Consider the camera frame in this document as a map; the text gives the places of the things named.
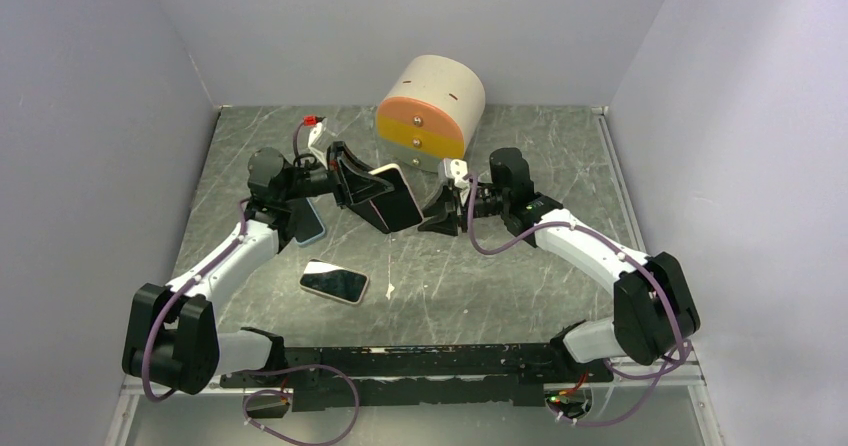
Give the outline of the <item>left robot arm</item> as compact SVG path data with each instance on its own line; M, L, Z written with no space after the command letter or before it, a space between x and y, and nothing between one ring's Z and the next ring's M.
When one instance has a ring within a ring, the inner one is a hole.
M248 161L247 185L238 222L215 249L167 284L145 284L133 296L121 365L153 402L176 392L197 394L232 373L246 372L262 386L281 381L284 338L250 327L221 333L220 309L295 238L305 223L305 200L330 195L338 207L350 208L403 189L342 141L329 146L324 162L289 161L275 148L262 148Z

